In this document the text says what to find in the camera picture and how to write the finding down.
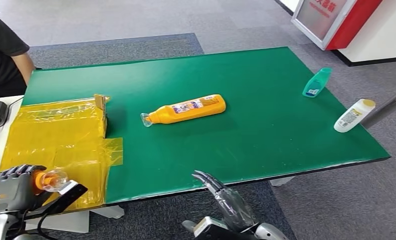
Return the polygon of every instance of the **robot finger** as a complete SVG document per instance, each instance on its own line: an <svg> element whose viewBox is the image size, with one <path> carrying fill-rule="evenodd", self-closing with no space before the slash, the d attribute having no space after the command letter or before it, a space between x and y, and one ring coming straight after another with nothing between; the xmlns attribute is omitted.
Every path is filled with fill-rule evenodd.
<svg viewBox="0 0 396 240"><path fill-rule="evenodd" d="M203 171L198 171L195 170L195 174L199 174L200 176L204 177L206 181L216 190L219 191L221 189L225 189L226 186L222 184L220 181L218 181L215 177L213 177L211 174L203 172Z"/></svg>
<svg viewBox="0 0 396 240"><path fill-rule="evenodd" d="M6 175L6 172L7 172L8 170L5 170L5 171L2 171L2 172L0 172L0 179L2 179L5 175Z"/></svg>
<svg viewBox="0 0 396 240"><path fill-rule="evenodd" d="M30 165L24 164L24 165L20 165L17 169L17 173L18 174L23 174L29 167Z"/></svg>
<svg viewBox="0 0 396 240"><path fill-rule="evenodd" d="M14 166L14 167L11 167L7 172L6 172L6 176L9 176L9 175L11 175L11 174L13 174L15 171L17 171L17 169L18 169L18 166Z"/></svg>
<svg viewBox="0 0 396 240"><path fill-rule="evenodd" d="M209 176L203 171L195 170L192 176L196 179L199 179L213 195L215 195L215 193L220 190L219 185L214 184Z"/></svg>
<svg viewBox="0 0 396 240"><path fill-rule="evenodd" d="M27 169L25 170L25 173L31 174L32 172L40 170L40 171L45 171L46 167L41 166L41 165L29 165Z"/></svg>
<svg viewBox="0 0 396 240"><path fill-rule="evenodd" d="M220 181L218 181L218 179L216 179L215 177L213 177L211 174L207 174L208 179L212 182L212 184L216 185L219 189L226 189L227 187Z"/></svg>

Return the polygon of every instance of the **white sign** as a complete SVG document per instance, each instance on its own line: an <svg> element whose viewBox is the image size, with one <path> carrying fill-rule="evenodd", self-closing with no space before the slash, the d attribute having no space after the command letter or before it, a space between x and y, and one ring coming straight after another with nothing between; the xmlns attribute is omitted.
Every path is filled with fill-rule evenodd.
<svg viewBox="0 0 396 240"><path fill-rule="evenodd" d="M303 0L296 19L321 41L347 0Z"/></svg>

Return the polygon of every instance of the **small clear bottle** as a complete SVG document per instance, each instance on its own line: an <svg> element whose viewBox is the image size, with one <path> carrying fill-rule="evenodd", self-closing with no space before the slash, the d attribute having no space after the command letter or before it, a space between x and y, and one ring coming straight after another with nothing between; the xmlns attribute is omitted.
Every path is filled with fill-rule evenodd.
<svg viewBox="0 0 396 240"><path fill-rule="evenodd" d="M358 100L336 121L335 130L346 133L360 123L375 107L376 103L372 100Z"/></svg>
<svg viewBox="0 0 396 240"><path fill-rule="evenodd" d="M49 172L38 171L34 175L34 183L39 190L57 192L68 181L67 174L61 169Z"/></svg>

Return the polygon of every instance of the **person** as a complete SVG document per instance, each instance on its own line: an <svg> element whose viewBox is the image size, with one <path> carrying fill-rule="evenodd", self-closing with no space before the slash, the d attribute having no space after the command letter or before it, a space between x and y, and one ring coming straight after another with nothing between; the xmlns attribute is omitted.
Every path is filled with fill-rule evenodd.
<svg viewBox="0 0 396 240"><path fill-rule="evenodd" d="M35 69L29 46L0 19L0 97L23 95Z"/></svg>

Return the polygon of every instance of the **yellow tape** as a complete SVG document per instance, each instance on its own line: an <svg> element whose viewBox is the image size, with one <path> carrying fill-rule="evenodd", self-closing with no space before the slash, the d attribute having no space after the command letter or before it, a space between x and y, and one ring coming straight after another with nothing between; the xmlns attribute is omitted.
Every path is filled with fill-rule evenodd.
<svg viewBox="0 0 396 240"><path fill-rule="evenodd" d="M104 138L105 99L22 106L10 128L0 171L21 164L61 168L88 188L68 211L102 205L109 167L121 164L123 156L121 138Z"/></svg>

